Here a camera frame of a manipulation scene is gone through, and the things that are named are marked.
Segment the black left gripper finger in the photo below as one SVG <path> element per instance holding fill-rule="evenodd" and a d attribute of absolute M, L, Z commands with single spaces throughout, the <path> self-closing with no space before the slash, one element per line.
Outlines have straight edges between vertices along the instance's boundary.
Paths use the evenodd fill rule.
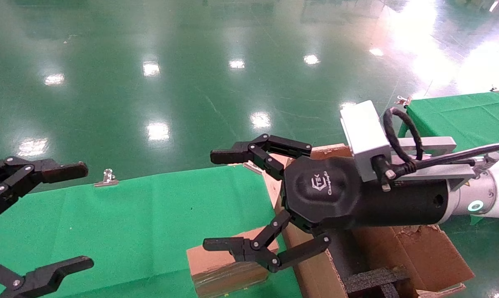
<path fill-rule="evenodd" d="M 79 161 L 58 164 L 53 159 L 28 161 L 14 156 L 0 160 L 0 214 L 37 185 L 86 177 L 88 167 Z"/>
<path fill-rule="evenodd" d="M 78 256 L 48 264 L 19 275 L 0 264 L 0 284 L 5 290 L 0 298 L 39 298 L 56 292 L 63 279 L 94 266 L 92 258 Z"/>

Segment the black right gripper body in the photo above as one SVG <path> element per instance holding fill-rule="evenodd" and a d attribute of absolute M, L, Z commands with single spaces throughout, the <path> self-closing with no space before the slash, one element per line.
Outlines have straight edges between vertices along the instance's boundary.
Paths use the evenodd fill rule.
<path fill-rule="evenodd" d="M 383 191 L 376 180 L 362 181 L 352 158 L 302 156 L 284 170 L 282 204 L 304 232 L 432 225 L 446 213 L 448 191 L 443 180 L 405 181 Z"/>

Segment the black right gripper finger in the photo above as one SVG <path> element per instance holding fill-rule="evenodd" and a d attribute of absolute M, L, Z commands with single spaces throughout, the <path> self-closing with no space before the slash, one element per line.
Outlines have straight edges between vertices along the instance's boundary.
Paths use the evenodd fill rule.
<path fill-rule="evenodd" d="M 252 141 L 236 142 L 230 149 L 212 150 L 210 159 L 213 164 L 232 164 L 253 162 L 275 180 L 284 179 L 284 166 L 270 154 L 278 154 L 297 159 L 309 157 L 312 146 L 269 134 L 262 134 Z"/>
<path fill-rule="evenodd" d="M 281 211 L 253 239 L 241 236 L 204 239 L 206 251 L 228 251 L 236 262 L 255 262 L 271 273 L 293 267 L 320 253 L 330 245 L 330 237 L 322 234 L 278 254 L 268 248 L 291 222 L 289 211 Z"/>

